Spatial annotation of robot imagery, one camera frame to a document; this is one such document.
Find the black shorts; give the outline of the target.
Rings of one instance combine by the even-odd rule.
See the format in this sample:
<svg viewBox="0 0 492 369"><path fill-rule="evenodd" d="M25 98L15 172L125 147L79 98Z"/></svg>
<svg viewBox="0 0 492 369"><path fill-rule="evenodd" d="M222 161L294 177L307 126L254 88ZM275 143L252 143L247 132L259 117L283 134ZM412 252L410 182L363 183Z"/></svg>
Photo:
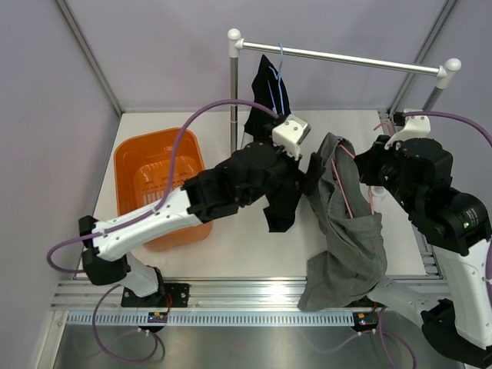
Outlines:
<svg viewBox="0 0 492 369"><path fill-rule="evenodd" d="M258 72L251 84L254 102L272 110L279 116L291 113L287 90L282 81L278 81L278 70L266 55L262 55ZM271 142L271 130L278 121L257 108L250 110L244 125L244 132L254 141ZM299 163L288 156L281 157L281 168L286 172L274 180L275 189L266 194L268 206L264 209L269 231L286 232L295 222L295 212L301 197L303 175L298 170Z"/></svg>

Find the grey shorts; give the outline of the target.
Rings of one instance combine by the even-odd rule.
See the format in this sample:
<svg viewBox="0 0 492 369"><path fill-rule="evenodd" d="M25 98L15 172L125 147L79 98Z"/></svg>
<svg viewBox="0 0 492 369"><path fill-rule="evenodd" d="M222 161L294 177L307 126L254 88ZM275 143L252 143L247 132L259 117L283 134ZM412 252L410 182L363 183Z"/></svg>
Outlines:
<svg viewBox="0 0 492 369"><path fill-rule="evenodd" d="M328 133L317 153L325 172L307 199L325 247L307 261L302 311L346 307L366 296L387 270L382 216L362 195L353 145Z"/></svg>

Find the blue wire hanger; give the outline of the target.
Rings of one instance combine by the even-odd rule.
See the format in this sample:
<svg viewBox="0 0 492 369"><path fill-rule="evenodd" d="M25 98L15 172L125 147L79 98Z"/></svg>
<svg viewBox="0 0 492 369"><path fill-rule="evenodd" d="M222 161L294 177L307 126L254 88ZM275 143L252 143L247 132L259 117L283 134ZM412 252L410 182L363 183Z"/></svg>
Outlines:
<svg viewBox="0 0 492 369"><path fill-rule="evenodd" d="M288 106L285 98L287 95L284 94L284 85L283 85L283 80L282 80L282 67L283 67L283 60L284 60L284 48L283 45L278 42L278 47L280 50L280 62L278 65L278 68L275 69L274 67L269 67L271 70L271 73L277 83L277 88L278 88L278 96L274 96L273 88L271 87L270 81L268 81L268 91L270 93L270 98L271 98L271 103L272 103L272 110L273 112L277 113L278 115L284 115L288 116L290 112L288 111Z"/></svg>

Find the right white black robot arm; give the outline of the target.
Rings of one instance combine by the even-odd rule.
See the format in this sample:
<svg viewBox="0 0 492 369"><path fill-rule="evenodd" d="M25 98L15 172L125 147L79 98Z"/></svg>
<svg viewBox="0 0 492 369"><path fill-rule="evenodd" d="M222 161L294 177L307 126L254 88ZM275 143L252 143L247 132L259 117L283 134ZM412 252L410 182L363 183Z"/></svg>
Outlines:
<svg viewBox="0 0 492 369"><path fill-rule="evenodd" d="M355 304L383 304L417 325L439 354L474 368L491 366L491 223L484 204L451 186L453 156L429 138L380 135L354 159L360 181L385 188L434 249L450 298L429 298L382 278L348 286Z"/></svg>

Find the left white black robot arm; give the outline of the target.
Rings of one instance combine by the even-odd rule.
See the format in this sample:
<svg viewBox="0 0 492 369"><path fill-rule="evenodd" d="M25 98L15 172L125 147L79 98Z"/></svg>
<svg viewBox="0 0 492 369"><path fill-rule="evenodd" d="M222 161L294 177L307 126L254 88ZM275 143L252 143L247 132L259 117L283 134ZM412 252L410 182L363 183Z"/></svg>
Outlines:
<svg viewBox="0 0 492 369"><path fill-rule="evenodd" d="M159 305L165 297L161 272L134 259L131 251L173 231L237 214L262 197L268 200L263 210L268 230L286 232L294 224L300 197L314 190L324 172L319 154L311 155L306 172L299 161L282 146L254 142L159 201L111 221L81 218L83 271L93 285L120 284L148 306Z"/></svg>

